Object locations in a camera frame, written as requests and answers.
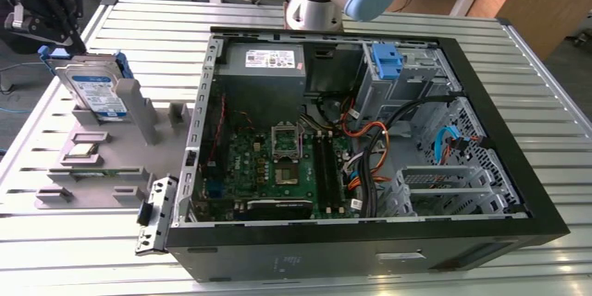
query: white label sticker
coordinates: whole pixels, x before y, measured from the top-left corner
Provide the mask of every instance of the white label sticker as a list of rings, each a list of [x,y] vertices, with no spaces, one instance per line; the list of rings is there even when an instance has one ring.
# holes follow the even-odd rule
[[[91,110],[100,116],[126,116],[126,106],[114,92],[114,81],[107,76],[72,76],[74,84]]]
[[[350,109],[348,114],[352,115],[354,119],[358,119],[360,116],[360,112],[355,111],[354,109]]]
[[[246,67],[264,67],[272,69],[294,69],[295,52],[282,50],[248,50]]]
[[[351,206],[351,208],[358,209],[360,211],[362,210],[362,200],[352,199],[352,204],[350,206]]]

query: motherboard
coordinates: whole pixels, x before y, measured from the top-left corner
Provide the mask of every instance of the motherboard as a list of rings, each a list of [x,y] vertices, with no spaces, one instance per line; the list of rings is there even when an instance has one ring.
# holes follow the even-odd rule
[[[350,218],[340,169],[350,139],[290,123],[231,136],[224,180],[207,180],[202,220]]]

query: metal slatted surface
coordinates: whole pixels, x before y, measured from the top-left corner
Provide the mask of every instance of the metal slatted surface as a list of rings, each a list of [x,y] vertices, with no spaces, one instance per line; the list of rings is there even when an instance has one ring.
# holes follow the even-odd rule
[[[156,107],[190,103],[210,25],[283,27],[283,10],[171,1],[120,0],[99,8],[86,32],[91,51],[122,50],[128,56],[142,92]],[[592,294],[592,141],[588,123],[559,96],[554,80],[508,28],[490,19],[427,15],[383,15],[371,23],[344,21],[360,33],[454,37],[508,123],[536,174],[570,228],[571,235],[519,250],[470,272],[402,275],[390,279],[356,277],[310,279],[292,284],[198,284],[171,255],[134,255],[135,210],[52,210],[34,208],[35,190],[50,180],[75,122],[75,105],[54,81],[0,164],[0,281],[16,293],[60,295],[191,293],[226,290],[254,294],[339,293],[390,295],[499,295],[516,288],[540,295]]]

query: ram slot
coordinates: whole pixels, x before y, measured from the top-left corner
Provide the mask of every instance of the ram slot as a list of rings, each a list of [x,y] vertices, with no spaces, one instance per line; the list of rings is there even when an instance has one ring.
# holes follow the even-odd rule
[[[324,211],[330,207],[328,202],[328,188],[326,181],[326,158],[323,154],[323,138],[315,138],[312,142],[312,153],[315,161],[315,176],[316,176],[316,198],[319,203],[319,210]]]
[[[323,138],[323,158],[326,164],[326,186],[328,191],[330,207],[334,209],[342,205],[342,189],[338,179],[338,158],[334,151],[331,138]]]

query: gray mount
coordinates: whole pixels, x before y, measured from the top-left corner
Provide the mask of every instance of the gray mount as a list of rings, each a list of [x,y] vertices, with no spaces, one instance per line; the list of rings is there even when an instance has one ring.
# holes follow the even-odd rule
[[[114,91],[130,117],[100,122],[92,111],[72,111],[78,124],[58,165],[48,170],[54,184],[38,192],[38,208],[139,207],[152,181],[180,172],[190,128],[186,104],[156,110],[135,79],[119,79]],[[82,146],[87,154],[75,155]]]

